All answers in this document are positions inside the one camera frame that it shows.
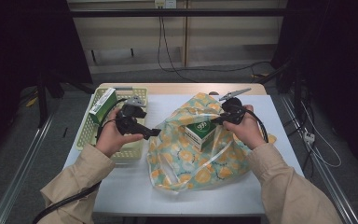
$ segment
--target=yellow floral pattern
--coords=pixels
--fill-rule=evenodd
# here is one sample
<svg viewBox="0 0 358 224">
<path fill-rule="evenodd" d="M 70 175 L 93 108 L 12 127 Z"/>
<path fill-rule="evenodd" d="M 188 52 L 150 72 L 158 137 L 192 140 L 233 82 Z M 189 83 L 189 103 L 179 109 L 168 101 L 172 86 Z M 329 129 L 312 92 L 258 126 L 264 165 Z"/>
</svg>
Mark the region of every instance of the yellow floral pattern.
<svg viewBox="0 0 358 224">
<path fill-rule="evenodd" d="M 250 149 L 221 125 L 202 152 L 185 138 L 185 126 L 219 117 L 223 112 L 213 97 L 199 93 L 176 109 L 157 128 L 161 133 L 149 140 L 147 162 L 155 187 L 169 190 L 200 189 L 243 175 L 249 171 L 246 156 Z M 160 163 L 163 156 L 169 164 Z"/>
</svg>

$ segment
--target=cardboard box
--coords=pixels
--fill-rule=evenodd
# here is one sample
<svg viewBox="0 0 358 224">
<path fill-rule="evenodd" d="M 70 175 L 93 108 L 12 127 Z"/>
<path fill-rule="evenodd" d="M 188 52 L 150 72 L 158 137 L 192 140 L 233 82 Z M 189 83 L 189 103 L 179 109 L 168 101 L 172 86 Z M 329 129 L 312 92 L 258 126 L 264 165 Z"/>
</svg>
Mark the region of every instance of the cardboard box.
<svg viewBox="0 0 358 224">
<path fill-rule="evenodd" d="M 186 139 L 190 144 L 202 151 L 212 142 L 216 126 L 210 121 L 193 123 L 186 126 Z"/>
<path fill-rule="evenodd" d="M 94 123 L 100 124 L 104 122 L 103 117 L 108 113 L 111 108 L 117 102 L 116 89 L 109 88 L 101 96 L 101 98 L 95 103 L 95 105 L 89 111 L 89 115 Z"/>
</svg>

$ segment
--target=tray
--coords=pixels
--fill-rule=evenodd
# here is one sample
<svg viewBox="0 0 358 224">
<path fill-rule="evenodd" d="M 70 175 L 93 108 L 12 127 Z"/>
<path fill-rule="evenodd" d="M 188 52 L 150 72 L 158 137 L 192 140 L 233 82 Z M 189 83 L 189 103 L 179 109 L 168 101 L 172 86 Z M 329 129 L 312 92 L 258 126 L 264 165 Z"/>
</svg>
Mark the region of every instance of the tray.
<svg viewBox="0 0 358 224">
<path fill-rule="evenodd" d="M 95 124 L 90 115 L 89 111 L 92 106 L 103 96 L 105 91 L 109 89 L 109 87 L 99 87 L 95 90 L 94 94 L 91 98 L 91 104 L 86 110 L 84 115 L 83 121 L 80 125 L 79 133 L 76 136 L 75 140 L 75 147 L 77 150 L 82 150 L 83 146 L 87 143 L 90 143 L 95 146 L 96 144 L 96 136 L 98 125 Z M 117 91 L 117 99 L 122 98 L 130 98 L 133 95 L 139 96 L 144 102 L 145 107 L 143 107 L 144 112 L 147 109 L 147 88 L 143 87 L 125 87 L 125 88 L 115 88 Z M 122 107 L 123 103 L 119 103 L 117 107 Z M 145 125 L 145 119 L 137 119 L 138 123 Z M 112 156 L 112 159 L 119 160 L 119 159 L 141 159 L 142 157 L 142 144 L 143 141 L 138 141 L 134 143 L 128 143 L 123 146 L 123 148 L 115 153 Z"/>
</svg>

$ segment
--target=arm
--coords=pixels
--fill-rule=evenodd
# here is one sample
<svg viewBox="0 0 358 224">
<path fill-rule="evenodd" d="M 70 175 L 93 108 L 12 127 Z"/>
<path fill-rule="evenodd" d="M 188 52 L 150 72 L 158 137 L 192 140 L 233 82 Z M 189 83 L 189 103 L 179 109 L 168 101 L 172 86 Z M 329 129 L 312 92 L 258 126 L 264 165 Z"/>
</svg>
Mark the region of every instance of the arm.
<svg viewBox="0 0 358 224">
<path fill-rule="evenodd" d="M 250 105 L 246 108 L 253 111 Z M 264 142 L 252 116 L 245 114 L 239 125 L 223 125 L 252 150 L 248 161 L 260 181 L 270 223 L 341 223 L 330 200 L 288 166 L 275 146 Z"/>
<path fill-rule="evenodd" d="M 115 109 L 109 119 L 115 119 Z M 88 189 L 109 175 L 114 168 L 110 158 L 124 144 L 143 139 L 141 134 L 121 135 L 114 121 L 105 124 L 96 147 L 85 145 L 76 162 L 62 170 L 41 192 L 46 206 Z M 43 217 L 39 223 L 92 223 L 91 215 L 97 191 L 68 203 Z"/>
</svg>

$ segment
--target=person's left hand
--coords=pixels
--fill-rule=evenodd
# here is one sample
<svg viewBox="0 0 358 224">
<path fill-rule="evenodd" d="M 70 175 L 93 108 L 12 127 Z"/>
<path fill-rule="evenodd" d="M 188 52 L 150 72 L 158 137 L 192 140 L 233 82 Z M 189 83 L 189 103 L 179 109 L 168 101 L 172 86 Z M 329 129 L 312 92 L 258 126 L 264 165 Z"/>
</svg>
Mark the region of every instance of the person's left hand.
<svg viewBox="0 0 358 224">
<path fill-rule="evenodd" d="M 108 120 L 115 119 L 118 111 L 119 108 L 112 110 Z M 122 135 L 116 127 L 116 122 L 113 120 L 105 123 L 95 147 L 110 158 L 113 154 L 120 151 L 125 144 L 136 142 L 143 138 L 144 136 L 141 133 Z"/>
</svg>

